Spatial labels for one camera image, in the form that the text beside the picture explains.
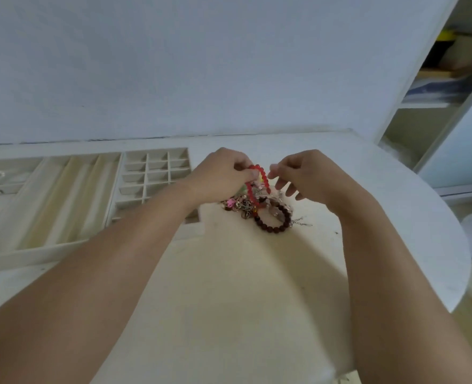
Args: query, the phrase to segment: yellow object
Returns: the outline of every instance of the yellow object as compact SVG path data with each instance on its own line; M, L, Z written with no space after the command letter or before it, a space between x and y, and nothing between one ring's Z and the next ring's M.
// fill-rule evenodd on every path
M442 30L436 41L453 41L456 40L456 38L455 31Z

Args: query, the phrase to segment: grid organizer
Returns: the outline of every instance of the grid organizer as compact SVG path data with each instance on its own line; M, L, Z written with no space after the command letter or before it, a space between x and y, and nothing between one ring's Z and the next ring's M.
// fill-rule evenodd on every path
M187 148L0 160L0 270L59 261L190 172ZM203 234L195 210L174 239Z

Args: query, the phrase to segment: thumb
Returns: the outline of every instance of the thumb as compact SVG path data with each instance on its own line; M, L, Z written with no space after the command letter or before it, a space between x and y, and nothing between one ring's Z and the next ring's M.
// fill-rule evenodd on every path
M258 170L252 170L250 168L244 169L243 171L240 171L241 176L243 176L243 180L246 182L252 182L256 180L259 177L259 171Z
M270 171L275 174L275 177L280 177L288 182L293 182L296 176L296 169L282 164L272 164L270 166Z

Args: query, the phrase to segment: jewelry pile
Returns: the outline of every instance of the jewelry pile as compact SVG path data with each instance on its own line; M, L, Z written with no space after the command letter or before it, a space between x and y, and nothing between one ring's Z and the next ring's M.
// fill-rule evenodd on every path
M258 164L249 166L250 169L259 171L259 178L254 182L246 182L236 195L223 201L223 208L227 211L237 211L244 219L253 218L258 227L268 233L278 234L284 232L293 224L307 225L299 222L303 218L293 220L293 209L284 202L284 195L281 191L277 195L272 195L268 178L262 167ZM258 210L267 209L268 212L280 222L280 226L268 226L259 217Z

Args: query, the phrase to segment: dark brown beaded bracelet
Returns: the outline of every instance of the dark brown beaded bracelet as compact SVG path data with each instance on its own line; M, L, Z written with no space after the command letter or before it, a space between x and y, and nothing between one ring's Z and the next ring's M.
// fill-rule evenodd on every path
M280 226L271 227L266 225L263 220L259 217L257 211L254 212L254 220L257 226L259 226L262 230L267 231L268 233L275 233L278 234L280 232L284 232L287 228L291 225L291 214L284 208L282 205L278 205L277 201L271 201L271 206L276 206L284 214L284 224Z

